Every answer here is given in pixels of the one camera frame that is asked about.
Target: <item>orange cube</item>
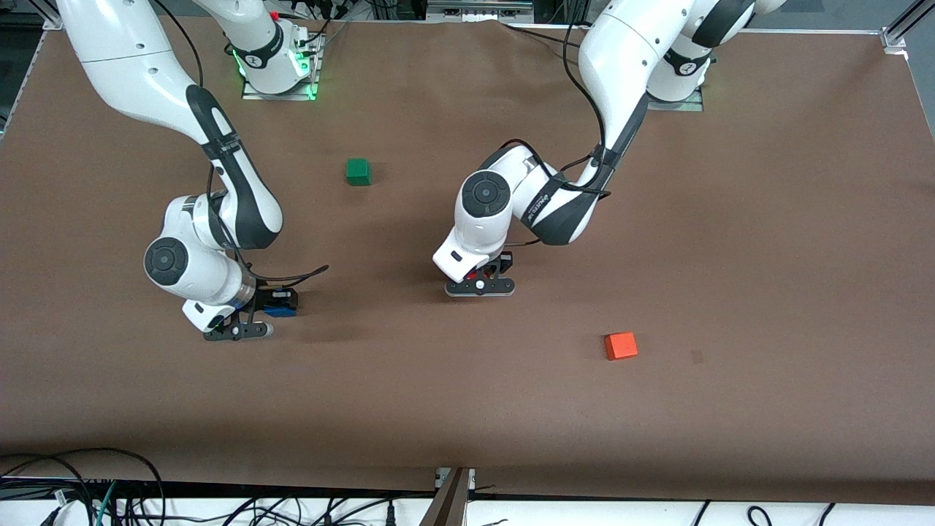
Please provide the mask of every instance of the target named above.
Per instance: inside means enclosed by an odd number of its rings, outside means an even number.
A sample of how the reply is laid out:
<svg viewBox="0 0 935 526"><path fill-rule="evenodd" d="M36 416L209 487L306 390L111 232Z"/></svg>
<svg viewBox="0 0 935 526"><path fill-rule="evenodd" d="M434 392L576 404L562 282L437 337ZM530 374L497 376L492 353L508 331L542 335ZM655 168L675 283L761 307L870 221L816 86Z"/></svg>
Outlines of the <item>orange cube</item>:
<svg viewBox="0 0 935 526"><path fill-rule="evenodd" d="M637 352L637 340L632 332L617 332L604 338L604 347L607 348L607 359L633 358Z"/></svg>

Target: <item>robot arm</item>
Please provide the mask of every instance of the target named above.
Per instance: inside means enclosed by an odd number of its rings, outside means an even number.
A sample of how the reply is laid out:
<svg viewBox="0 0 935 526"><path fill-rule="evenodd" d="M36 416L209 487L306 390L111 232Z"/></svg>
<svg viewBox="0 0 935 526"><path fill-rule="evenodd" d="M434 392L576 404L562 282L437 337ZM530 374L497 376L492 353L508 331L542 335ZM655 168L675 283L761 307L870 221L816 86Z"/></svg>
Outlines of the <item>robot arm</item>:
<svg viewBox="0 0 935 526"><path fill-rule="evenodd" d="M760 1L758 8L767 12L784 0ZM574 185L525 146L495 152L461 186L454 228L434 254L435 264L453 282L462 283L501 255L511 215L545 244L575 241L640 128L649 102L647 89L650 95L668 98L690 85L678 99L689 96L710 63L710 47L736 35L754 9L754 0L610 2L585 36L578 56L584 87L604 121L605 150L596 149ZM683 49L680 42L694 47L685 51L690 56L701 57L691 59L695 62L688 79L687 68L672 66L672 57ZM702 44L710 46L701 48ZM469 287L459 290L480 293Z"/></svg>
<svg viewBox="0 0 935 526"><path fill-rule="evenodd" d="M194 0L221 26L240 69L257 91L279 94L306 78L311 69L308 29L270 18L262 0Z"/></svg>
<svg viewBox="0 0 935 526"><path fill-rule="evenodd" d="M685 100L704 82L712 49L733 38L756 15L778 9L785 0L697 0L688 21L653 70L647 91L659 100Z"/></svg>
<svg viewBox="0 0 935 526"><path fill-rule="evenodd" d="M257 5L262 2L231 4ZM223 181L224 192L174 199L160 238L144 257L150 279L187 299L182 310L207 332L256 290L255 280L223 249L231 243L244 249L268 247L282 228L280 205L217 100L179 65L148 1L60 0L59 8L72 47L101 98L128 117L193 139Z"/></svg>

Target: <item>green cube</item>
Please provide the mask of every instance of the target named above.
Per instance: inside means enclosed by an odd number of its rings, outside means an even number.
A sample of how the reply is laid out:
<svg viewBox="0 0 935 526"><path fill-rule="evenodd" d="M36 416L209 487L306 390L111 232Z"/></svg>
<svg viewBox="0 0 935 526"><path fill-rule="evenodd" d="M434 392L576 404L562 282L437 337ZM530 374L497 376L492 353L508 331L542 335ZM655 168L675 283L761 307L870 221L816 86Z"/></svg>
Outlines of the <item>green cube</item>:
<svg viewBox="0 0 935 526"><path fill-rule="evenodd" d="M370 163L363 157L352 157L348 159L347 168L344 170L344 177L347 178L351 186L370 186Z"/></svg>

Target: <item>wire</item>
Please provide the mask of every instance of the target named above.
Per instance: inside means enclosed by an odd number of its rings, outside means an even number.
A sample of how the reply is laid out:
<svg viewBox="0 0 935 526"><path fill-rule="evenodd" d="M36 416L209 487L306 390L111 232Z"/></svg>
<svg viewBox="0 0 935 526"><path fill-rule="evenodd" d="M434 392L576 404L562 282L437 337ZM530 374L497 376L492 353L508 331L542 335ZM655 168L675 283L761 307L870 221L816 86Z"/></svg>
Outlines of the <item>wire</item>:
<svg viewBox="0 0 935 526"><path fill-rule="evenodd" d="M834 509L836 503L828 504L825 508L825 511L821 512L821 518L818 520L818 526L825 526L825 519L827 519L827 514L831 513L831 510Z"/></svg>
<svg viewBox="0 0 935 526"><path fill-rule="evenodd" d="M271 505L269 508L266 509L266 511L263 512L263 515L261 515L259 518L254 518L254 519L250 522L250 526L256 526L257 524L259 524L261 520L265 519L266 516L269 515L269 514L273 511L274 508L276 508L276 506L278 506L278 505L280 505L280 504L282 504L282 503L288 501L289 499L293 498L294 496L295 496L295 494L286 495L285 497L282 497L281 499L279 499L278 501L276 501L275 504Z"/></svg>
<svg viewBox="0 0 935 526"><path fill-rule="evenodd" d="M704 515L704 512L708 509L709 505L711 505L710 500L705 501L704 504L701 505L701 509L699 509L698 514L695 515L695 522L692 522L692 526L698 526L701 524L701 516Z"/></svg>
<svg viewBox="0 0 935 526"><path fill-rule="evenodd" d="M526 149L529 150L529 153L532 155L532 159L536 161L536 164L542 167L542 170L545 172L545 175L548 176L550 179L554 179L555 177L558 176L558 174L549 172L548 165L545 164L545 162L542 160L542 157L539 155L538 152L536 152L536 149L533 148L532 145L530 145L528 142L522 139L510 139L504 142L503 144L501 144L500 149L506 148L507 146L510 146L511 144L521 144L525 146ZM577 184L572 184L572 183L569 183L568 181L563 180L561 187L566 190L571 190L573 192L581 192L583 194L594 194L597 196L609 196L611 194L610 192L607 192L604 190L593 190L591 188L586 188L586 186L587 184L583 184L579 186Z"/></svg>
<svg viewBox="0 0 935 526"><path fill-rule="evenodd" d="M300 284L300 283L304 282L305 280L307 280L307 279L309 279L309 278L311 278L311 277L317 276L318 274L321 274L322 272L328 270L328 265L322 265L322 266L319 267L318 269L315 269L315 270L313 270L313 271L311 271L311 272L306 272L306 273L304 273L304 274L297 274L297 275L295 275L295 276L283 276L283 277L281 277L281 278L271 278L271 277L268 277L268 276L264 276L264 275L261 275L261 274L257 274L256 272L254 272L253 270L251 270L251 263L247 262L247 260L244 259L243 254L240 253L240 247L238 247L237 244L234 242L234 236L231 235L231 232L230 232L230 230L227 228L227 225L224 223L224 221L223 221L220 217L217 216L217 213L214 211L214 208L211 207L211 203L210 203L210 201L211 201L211 184L212 184L213 182L214 182L214 165L211 165L211 169L210 169L209 172L208 172L208 191L207 191L207 194L208 194L208 213L214 214L214 216L218 219L218 223L221 225L221 230L223 230L224 236L227 238L228 244L231 245L231 249L234 251L235 260L237 261L237 263L240 264L240 267L241 267L242 269L244 269L245 272L247 272L250 276L252 276L253 279L261 280L261 281L265 281L265 282L287 282L287 281L295 280L295 283L292 284L292 286L294 286L294 285Z"/></svg>
<svg viewBox="0 0 935 526"><path fill-rule="evenodd" d="M766 519L766 526L772 526L772 520L770 520L770 514L768 514L765 509L759 506L750 506L747 508L747 520L750 521L751 526L763 526L762 524L754 520L755 511L758 511L763 514L763 518Z"/></svg>
<svg viewBox="0 0 935 526"><path fill-rule="evenodd" d="M831 513L831 510L834 509L835 504L836 503L830 503L825 507L825 510L822 511L821 513L821 518L818 520L818 526L825 526L825 519L827 519L827 515ZM755 511L760 512L763 515L763 519L766 519L766 526L772 526L772 520L770 519L770 514L768 514L765 509L757 505L753 505L747 508L747 521L750 522L751 526L763 526L762 524L754 520Z"/></svg>
<svg viewBox="0 0 935 526"><path fill-rule="evenodd" d="M594 114L597 117L597 127L600 129L600 159L598 165L604 163L604 153L607 152L607 141L605 137L605 128L604 128L604 117L600 114L600 109L597 107L597 103L594 101L594 98L591 94L587 93L587 90L584 89L584 86L578 82L578 79L575 79L575 76L571 74L571 69L568 67L568 38L571 37L571 28L574 27L573 23L568 25L568 29L565 31L565 39L562 41L562 65L565 67L565 74L568 75L568 79L571 80L571 83L578 88L578 91L584 95L584 98L587 99L588 104L591 105L591 109L594 110Z"/></svg>
<svg viewBox="0 0 935 526"><path fill-rule="evenodd" d="M94 526L103 526L104 524L104 511L108 509L108 502L110 502L110 495L113 494L114 488L117 486L117 481L114 480L110 483L110 488L108 492L104 494L104 500L101 501L101 509L97 512L97 521L94 522Z"/></svg>
<svg viewBox="0 0 935 526"><path fill-rule="evenodd" d="M536 239L534 239L533 241L523 241L523 242L516 242L516 243L505 243L503 246L529 246L529 245L531 245L531 244L536 244L536 243L540 243L540 242L542 242L542 240L539 239L539 238L536 238Z"/></svg>
<svg viewBox="0 0 935 526"><path fill-rule="evenodd" d="M78 482L81 484L81 488L82 488L82 490L84 491L84 494L85 494L85 497L86 497L86 501L84 501L84 504L85 504L86 507L88 507L88 520L89 520L89 523L90 523L90 522L91 522L91 509L92 509L92 507L91 507L91 493L88 491L87 486L85 486L85 484L84 484L84 477L82 477L81 474L78 473L77 470L75 470L74 466L72 466L72 465L69 464L68 462L65 462L65 461L62 460L60 457L66 457L66 456L68 456L68 455L76 455L76 454L79 454L79 453L96 453L96 452L117 453L117 454L119 454L119 455L123 455L123 456L129 457L129 458L131 458L131 459L133 459L133 460L137 460L137 461L139 461L139 462L142 462L144 465L146 465L147 469L150 470L150 473L152 473L152 476L155 478L155 480L156 480L156 485L159 487L159 494L160 494L160 497L161 497L161 499L162 499L162 520L160 521L159 524L160 524L160 526L164 526L164 523L165 523L165 492L163 491L163 478L159 475L159 470L156 469L156 466L153 465L152 462L150 462L149 459L147 459L146 457L144 457L144 456L142 456L142 455L139 455L138 453L134 453L133 451L128 451L128 450L126 450L126 449L120 449L120 448L118 448L118 447L82 447L82 448L78 448L78 449L69 449L69 450L63 451L63 452L61 452L61 453L55 453L54 455L37 455L37 454L33 454L33 453L17 453L17 454L11 454L11 455L0 455L0 460L5 459L5 458L10 458L10 457L32 457L32 458L33 458L32 460L29 460L29 461L27 461L27 462L23 462L23 463L21 463L20 465L15 466L15 467L13 467L13 468L7 470L5 473L3 473L2 475L0 475L0 478L2 478L2 477L4 477L4 476L7 476L7 475L9 475L10 473L15 472L15 471L17 471L17 470L19 470L19 469L21 469L21 468L23 468L23 467L26 467L26 466L28 466L28 465L30 465L30 464L32 464L32 463L35 463L35 462L38 462L38 461L41 461L41 460L54 460L54 461L56 461L56 462L62 464L68 471L70 471L71 474L74 475L75 478L78 480Z"/></svg>
<svg viewBox="0 0 935 526"><path fill-rule="evenodd" d="M320 517L318 517L314 522L311 523L311 526L315 526L319 522L323 521L325 517L329 517L331 515L331 512L334 511L335 508L337 508L338 506L346 502L348 502L347 499L341 499L337 503L335 503L334 497L332 497L331 499L328 499L328 507L324 509L324 513L322 513Z"/></svg>
<svg viewBox="0 0 935 526"><path fill-rule="evenodd" d="M13 459L17 457L29 457L30 460L21 462L20 464L13 466L12 468L3 472L0 475L0 480L2 480L6 476L9 476L11 473L17 472L20 469L31 466L37 462L42 462L44 460L52 460L62 465L63 467L65 467L66 470L68 470L76 478L81 488L81 491L79 491L78 500L79 502L84 504L85 510L88 512L88 524L90 525L94 522L92 506L91 506L91 493L88 491L88 487L84 484L84 477L81 476L80 473L78 473L78 470L75 469L75 466L59 458L60 455L37 455L36 453L10 453L6 455L0 455L0 460Z"/></svg>
<svg viewBox="0 0 935 526"><path fill-rule="evenodd" d="M578 159L577 161L571 161L570 163L564 165L564 166L561 167L558 171L565 171L565 170L567 170L567 169L569 169L569 168L577 167L578 165L580 165L580 164L583 163L584 161L587 161L587 160L590 159L590 158L591 158L591 154L585 155L584 157L582 157L581 159Z"/></svg>
<svg viewBox="0 0 935 526"><path fill-rule="evenodd" d="M0 502L2 501L19 501L19 500L34 500L41 499L43 497L49 497L55 492L55 489L44 488L36 491L27 491L25 493L16 493L15 495L8 495L6 497L0 497Z"/></svg>
<svg viewBox="0 0 935 526"><path fill-rule="evenodd" d="M559 4L557 7L555 7L555 13L552 13L552 18L549 19L549 20L547 20L545 23L552 23L552 22L555 22L555 17L558 16L558 13L560 13L560 12L562 11L562 7L564 7L564 6L565 6L565 0L562 0L562 3Z"/></svg>
<svg viewBox="0 0 935 526"><path fill-rule="evenodd" d="M316 33L315 33L314 35L312 35L311 37L306 38L305 40L299 40L299 42L298 42L299 47L305 46L306 44L308 44L309 42L311 42L311 41L314 40L315 38L320 37L320 36L322 35L322 33L324 33L324 30L328 28L328 24L329 24L329 23L331 23L331 19L330 19L330 18L325 19L325 20L324 20L324 24L322 24L322 28L319 29L318 32L316 32Z"/></svg>
<svg viewBox="0 0 935 526"><path fill-rule="evenodd" d="M335 520L335 521L333 522L333 524L346 524L346 522L344 522L345 519L347 519L347 518L349 518L349 517L351 517L351 516L353 516L353 515L356 515L356 514L362 512L362 511L364 511L365 509L369 509L369 508L371 508L371 507L373 507L373 506L378 506L378 505L380 505L380 504L388 503L388 502L393 501L393 500L396 500L396 499L405 499L405 498L407 498L407 497L416 497L416 496L422 496L422 495L426 495L426 494L427 494L427 493L424 492L424 491L413 492L413 493L404 493L404 494L402 494L402 495L397 495L396 497L387 497L387 498L385 498L385 499L380 499L380 500L374 501L374 502L372 502L372 503L364 504L364 505L359 506L359 507L357 507L357 508L355 508L355 509L349 511L348 513L344 514L343 516L341 516L340 519Z"/></svg>
<svg viewBox="0 0 935 526"><path fill-rule="evenodd" d="M561 38L549 37L548 35L543 35L542 33L536 33L535 31L529 31L528 29L523 29L522 27L513 27L513 26L511 26L511 25L506 25L506 26L507 26L508 28L512 29L513 31L518 31L518 32L520 32L520 33L526 33L527 35L532 35L533 37L545 38L546 40L551 40L552 42L558 42L559 44L562 43L562 39L561 39ZM578 47L580 47L578 44L575 44L574 42L569 42L569 46L571 46L572 48L578 48Z"/></svg>
<svg viewBox="0 0 935 526"><path fill-rule="evenodd" d="M198 54L198 49L194 46L194 42L192 42L192 39L188 36L188 32L186 32L185 28L181 26L181 23L179 23L179 19L175 18L175 15L172 14L172 11L168 10L168 8L165 7L165 4L163 4L160 0L152 0L152 1L155 2L157 6L161 7L163 11L165 11L165 14L168 15L169 18L172 19L172 22L174 22L176 26L179 28L179 31L181 31L181 35L185 37L185 40L188 41L188 46L192 48L194 61L196 64L198 64L198 86L202 88L205 87L205 71L201 67L201 56Z"/></svg>

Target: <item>brown mat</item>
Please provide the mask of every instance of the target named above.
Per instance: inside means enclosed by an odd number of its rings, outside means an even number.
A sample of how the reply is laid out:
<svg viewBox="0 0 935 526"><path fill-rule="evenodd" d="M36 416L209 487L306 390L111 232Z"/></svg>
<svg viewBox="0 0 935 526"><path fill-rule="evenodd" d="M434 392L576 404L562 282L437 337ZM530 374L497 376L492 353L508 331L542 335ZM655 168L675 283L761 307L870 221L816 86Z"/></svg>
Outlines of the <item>brown mat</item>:
<svg viewBox="0 0 935 526"><path fill-rule="evenodd" d="M510 492L935 501L935 145L877 37L737 37L704 113L649 115L580 240L517 249L511 298L451 300L431 256L464 178L512 137L557 166L594 146L557 47L357 23L318 101L266 103L184 23L284 210L249 258L332 269L273 339L203 343L142 255L208 164L50 34L0 144L3 449L124 446L176 480L425 488L459 464ZM608 362L625 330L640 356ZM143 476L123 466L79 463Z"/></svg>

